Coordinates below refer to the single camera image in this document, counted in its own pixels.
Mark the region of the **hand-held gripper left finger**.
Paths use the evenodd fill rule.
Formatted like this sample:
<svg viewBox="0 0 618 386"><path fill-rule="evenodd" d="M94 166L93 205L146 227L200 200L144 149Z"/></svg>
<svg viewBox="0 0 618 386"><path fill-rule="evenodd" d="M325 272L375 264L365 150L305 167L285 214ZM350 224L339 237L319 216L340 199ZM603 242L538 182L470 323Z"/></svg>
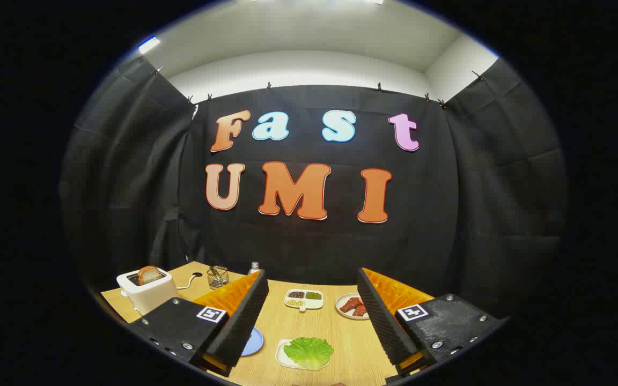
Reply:
<svg viewBox="0 0 618 386"><path fill-rule="evenodd" d="M165 301L131 330L181 361L229 376L242 356L268 295L265 270L199 296Z"/></svg>

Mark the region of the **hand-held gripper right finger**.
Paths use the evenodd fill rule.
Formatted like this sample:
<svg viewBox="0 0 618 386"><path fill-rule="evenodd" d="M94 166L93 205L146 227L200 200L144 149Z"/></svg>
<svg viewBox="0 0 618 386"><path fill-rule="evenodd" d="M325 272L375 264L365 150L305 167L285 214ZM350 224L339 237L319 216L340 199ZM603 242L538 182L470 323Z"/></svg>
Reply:
<svg viewBox="0 0 618 386"><path fill-rule="evenodd" d="M509 322L460 295L431 296L366 268L358 270L357 289L395 367L387 384L403 384L453 362Z"/></svg>

